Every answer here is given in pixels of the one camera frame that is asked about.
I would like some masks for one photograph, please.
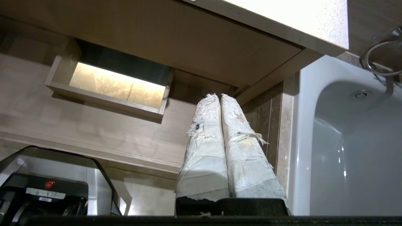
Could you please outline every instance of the white speckled countertop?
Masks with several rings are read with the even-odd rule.
[[[347,0],[183,0],[322,54],[349,48]]]

